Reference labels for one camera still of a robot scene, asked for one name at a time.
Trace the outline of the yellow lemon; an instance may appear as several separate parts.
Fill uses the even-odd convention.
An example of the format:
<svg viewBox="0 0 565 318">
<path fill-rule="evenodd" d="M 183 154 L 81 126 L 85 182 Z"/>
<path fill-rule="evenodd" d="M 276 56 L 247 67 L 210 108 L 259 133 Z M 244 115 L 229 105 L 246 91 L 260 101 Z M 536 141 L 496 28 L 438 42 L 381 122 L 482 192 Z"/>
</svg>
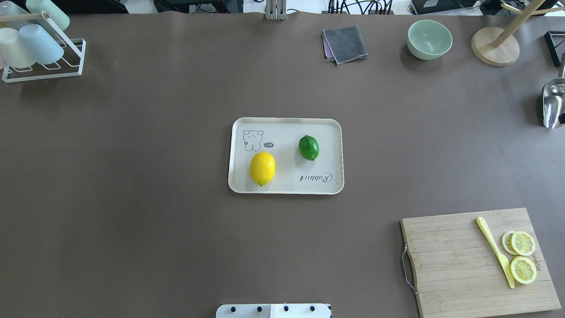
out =
<svg viewBox="0 0 565 318">
<path fill-rule="evenodd" d="M 252 157 L 249 171 L 253 181 L 259 186 L 264 186 L 274 178 L 276 161 L 267 151 L 257 153 Z"/>
</svg>

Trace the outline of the green lime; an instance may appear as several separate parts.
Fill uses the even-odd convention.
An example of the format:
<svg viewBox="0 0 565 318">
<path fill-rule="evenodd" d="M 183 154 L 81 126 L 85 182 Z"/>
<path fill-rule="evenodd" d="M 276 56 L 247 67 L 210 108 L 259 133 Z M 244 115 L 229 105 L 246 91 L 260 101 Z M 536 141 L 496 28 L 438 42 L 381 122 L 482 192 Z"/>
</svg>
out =
<svg viewBox="0 0 565 318">
<path fill-rule="evenodd" d="M 300 155 L 309 161 L 315 161 L 320 153 L 320 147 L 313 136 L 304 135 L 298 142 Z"/>
</svg>

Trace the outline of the cream rabbit tray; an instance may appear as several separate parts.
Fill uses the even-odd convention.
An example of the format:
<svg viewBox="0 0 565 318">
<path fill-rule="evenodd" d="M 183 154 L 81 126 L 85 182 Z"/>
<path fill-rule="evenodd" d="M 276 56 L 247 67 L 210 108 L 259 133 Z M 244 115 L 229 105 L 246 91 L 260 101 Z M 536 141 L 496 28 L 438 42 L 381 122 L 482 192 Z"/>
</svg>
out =
<svg viewBox="0 0 565 318">
<path fill-rule="evenodd" d="M 298 142 L 314 137 L 320 147 L 314 161 L 304 159 Z M 250 175 L 256 153 L 267 151 L 276 163 L 274 179 L 257 185 Z M 232 125 L 228 185 L 235 193 L 333 195 L 344 187 L 341 125 L 333 119 L 241 117 Z"/>
</svg>

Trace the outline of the grey folded cloth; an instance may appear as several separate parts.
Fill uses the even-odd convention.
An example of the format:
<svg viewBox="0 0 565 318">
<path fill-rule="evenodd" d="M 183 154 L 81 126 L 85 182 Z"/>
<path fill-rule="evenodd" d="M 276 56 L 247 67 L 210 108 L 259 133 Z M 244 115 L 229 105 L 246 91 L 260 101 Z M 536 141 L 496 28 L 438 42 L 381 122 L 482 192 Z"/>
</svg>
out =
<svg viewBox="0 0 565 318">
<path fill-rule="evenodd" d="M 359 26 L 322 30 L 324 58 L 337 65 L 367 58 L 365 42 Z"/>
</svg>

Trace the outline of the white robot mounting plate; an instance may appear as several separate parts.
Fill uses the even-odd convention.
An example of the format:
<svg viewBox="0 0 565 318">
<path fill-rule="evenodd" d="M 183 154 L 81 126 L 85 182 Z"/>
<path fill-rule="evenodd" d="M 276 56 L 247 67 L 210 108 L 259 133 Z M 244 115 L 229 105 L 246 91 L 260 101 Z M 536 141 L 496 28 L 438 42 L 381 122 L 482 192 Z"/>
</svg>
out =
<svg viewBox="0 0 565 318">
<path fill-rule="evenodd" d="M 216 318 L 331 318 L 325 303 L 252 303 L 222 304 Z"/>
</svg>

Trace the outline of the mint green bowl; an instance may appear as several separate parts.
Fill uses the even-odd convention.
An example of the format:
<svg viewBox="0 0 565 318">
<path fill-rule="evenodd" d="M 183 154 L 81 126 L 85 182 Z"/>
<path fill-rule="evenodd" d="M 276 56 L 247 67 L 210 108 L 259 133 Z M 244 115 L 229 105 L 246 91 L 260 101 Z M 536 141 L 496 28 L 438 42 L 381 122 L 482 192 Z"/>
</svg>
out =
<svg viewBox="0 0 565 318">
<path fill-rule="evenodd" d="M 419 20 L 408 28 L 408 50 L 420 60 L 436 60 L 448 52 L 452 44 L 452 34 L 437 21 Z"/>
</svg>

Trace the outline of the lemon slice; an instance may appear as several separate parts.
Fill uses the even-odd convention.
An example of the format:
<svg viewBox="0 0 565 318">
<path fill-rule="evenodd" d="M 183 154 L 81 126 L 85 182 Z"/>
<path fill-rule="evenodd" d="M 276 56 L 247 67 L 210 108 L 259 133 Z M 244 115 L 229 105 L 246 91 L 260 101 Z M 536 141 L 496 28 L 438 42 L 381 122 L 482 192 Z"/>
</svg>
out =
<svg viewBox="0 0 565 318">
<path fill-rule="evenodd" d="M 515 231 L 507 231 L 506 233 L 503 234 L 502 238 L 501 238 L 501 242 L 502 242 L 502 247 L 504 248 L 504 250 L 506 252 L 508 252 L 510 255 L 519 255 L 514 248 L 511 245 L 511 238 L 512 235 L 515 233 Z"/>
<path fill-rule="evenodd" d="M 516 231 L 511 235 L 510 245 L 517 255 L 530 256 L 535 252 L 535 240 L 524 231 Z"/>
<path fill-rule="evenodd" d="M 510 262 L 510 270 L 515 280 L 521 284 L 531 284 L 537 278 L 537 268 L 526 256 L 514 257 Z"/>
</svg>

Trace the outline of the wooden mug tree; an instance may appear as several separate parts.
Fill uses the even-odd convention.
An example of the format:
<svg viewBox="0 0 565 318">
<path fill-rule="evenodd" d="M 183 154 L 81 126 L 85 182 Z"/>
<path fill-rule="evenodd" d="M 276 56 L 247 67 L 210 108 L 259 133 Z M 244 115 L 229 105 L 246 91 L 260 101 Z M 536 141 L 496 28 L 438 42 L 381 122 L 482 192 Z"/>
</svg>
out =
<svg viewBox="0 0 565 318">
<path fill-rule="evenodd" d="M 517 9 L 508 4 L 501 4 L 516 18 L 506 29 L 498 27 L 485 27 L 475 32 L 471 38 L 471 48 L 475 55 L 483 62 L 496 67 L 506 67 L 513 64 L 520 53 L 520 46 L 512 35 L 530 16 L 541 15 L 549 12 L 563 11 L 565 8 L 539 9 L 543 0 L 532 0 L 524 9 Z"/>
</svg>

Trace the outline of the yellow plastic knife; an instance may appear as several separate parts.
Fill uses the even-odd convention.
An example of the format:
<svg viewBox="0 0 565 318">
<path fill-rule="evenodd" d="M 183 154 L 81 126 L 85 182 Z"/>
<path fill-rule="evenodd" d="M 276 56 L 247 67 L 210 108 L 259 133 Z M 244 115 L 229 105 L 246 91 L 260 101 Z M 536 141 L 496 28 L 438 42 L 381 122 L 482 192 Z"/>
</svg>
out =
<svg viewBox="0 0 565 318">
<path fill-rule="evenodd" d="M 478 218 L 476 218 L 475 221 L 478 224 L 478 227 L 479 227 L 480 231 L 482 232 L 483 236 L 486 238 L 489 246 L 492 248 L 494 254 L 496 255 L 496 258 L 497 258 L 498 262 L 500 263 L 500 266 L 503 270 L 503 273 L 506 277 L 506 280 L 507 280 L 509 287 L 515 288 L 515 278 L 511 274 L 510 262 L 509 262 L 508 258 L 498 248 L 498 246 L 497 246 L 497 244 L 494 240 L 493 234 L 490 231 L 488 224 L 486 223 L 486 220 L 484 219 L 484 217 L 479 216 Z"/>
</svg>

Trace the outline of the light blue cup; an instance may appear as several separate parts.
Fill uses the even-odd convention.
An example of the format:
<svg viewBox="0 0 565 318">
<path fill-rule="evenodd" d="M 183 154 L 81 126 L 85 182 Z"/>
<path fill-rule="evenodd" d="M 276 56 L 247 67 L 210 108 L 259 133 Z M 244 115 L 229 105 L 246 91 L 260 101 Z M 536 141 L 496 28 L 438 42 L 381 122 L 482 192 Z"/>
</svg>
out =
<svg viewBox="0 0 565 318">
<path fill-rule="evenodd" d="M 37 63 L 52 64 L 63 57 L 63 48 L 38 24 L 23 26 L 19 38 Z"/>
</svg>

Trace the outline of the metal scoop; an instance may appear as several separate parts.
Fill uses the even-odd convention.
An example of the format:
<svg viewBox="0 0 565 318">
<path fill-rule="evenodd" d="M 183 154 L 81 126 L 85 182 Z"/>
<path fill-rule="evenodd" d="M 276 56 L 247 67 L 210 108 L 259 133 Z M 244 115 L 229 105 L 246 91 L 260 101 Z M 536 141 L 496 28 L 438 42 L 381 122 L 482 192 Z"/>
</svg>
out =
<svg viewBox="0 0 565 318">
<path fill-rule="evenodd" d="M 561 57 L 558 77 L 542 88 L 543 125 L 554 129 L 565 124 L 565 55 Z"/>
</svg>

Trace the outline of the white cup rack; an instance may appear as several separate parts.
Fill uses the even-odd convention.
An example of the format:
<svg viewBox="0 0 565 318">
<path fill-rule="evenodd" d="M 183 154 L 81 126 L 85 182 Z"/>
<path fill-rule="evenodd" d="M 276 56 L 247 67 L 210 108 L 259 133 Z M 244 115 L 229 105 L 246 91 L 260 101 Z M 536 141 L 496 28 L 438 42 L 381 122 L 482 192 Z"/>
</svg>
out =
<svg viewBox="0 0 565 318">
<path fill-rule="evenodd" d="M 50 11 L 2 13 L 1 79 L 6 83 L 83 73 L 87 42 L 70 39 Z"/>
</svg>

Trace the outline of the cream cup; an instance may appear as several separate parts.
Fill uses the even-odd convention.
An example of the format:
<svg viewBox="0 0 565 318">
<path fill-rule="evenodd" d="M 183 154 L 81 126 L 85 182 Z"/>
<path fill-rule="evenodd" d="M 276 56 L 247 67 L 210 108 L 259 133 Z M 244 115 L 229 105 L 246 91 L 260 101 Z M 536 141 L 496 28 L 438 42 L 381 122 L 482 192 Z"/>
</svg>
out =
<svg viewBox="0 0 565 318">
<path fill-rule="evenodd" d="M 36 59 L 20 40 L 18 30 L 13 28 L 0 29 L 0 51 L 8 65 L 13 68 L 27 68 L 36 63 Z"/>
</svg>

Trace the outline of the mint green cup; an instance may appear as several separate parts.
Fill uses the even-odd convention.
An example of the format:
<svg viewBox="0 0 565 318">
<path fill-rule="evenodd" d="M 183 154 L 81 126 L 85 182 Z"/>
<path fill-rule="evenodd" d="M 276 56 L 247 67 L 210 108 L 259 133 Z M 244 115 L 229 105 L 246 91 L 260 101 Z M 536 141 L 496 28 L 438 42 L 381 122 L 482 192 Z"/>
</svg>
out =
<svg viewBox="0 0 565 318">
<path fill-rule="evenodd" d="M 26 7 L 33 14 L 46 12 L 61 30 L 66 30 L 69 26 L 69 16 L 52 0 L 27 0 Z"/>
</svg>

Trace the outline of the aluminium frame post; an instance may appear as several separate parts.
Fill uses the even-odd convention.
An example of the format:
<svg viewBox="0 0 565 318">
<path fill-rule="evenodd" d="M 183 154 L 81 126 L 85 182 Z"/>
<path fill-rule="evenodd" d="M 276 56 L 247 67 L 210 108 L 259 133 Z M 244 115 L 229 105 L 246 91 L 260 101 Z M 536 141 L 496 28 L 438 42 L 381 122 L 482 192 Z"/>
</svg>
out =
<svg viewBox="0 0 565 318">
<path fill-rule="evenodd" d="M 267 20 L 286 20 L 286 0 L 265 0 Z"/>
</svg>

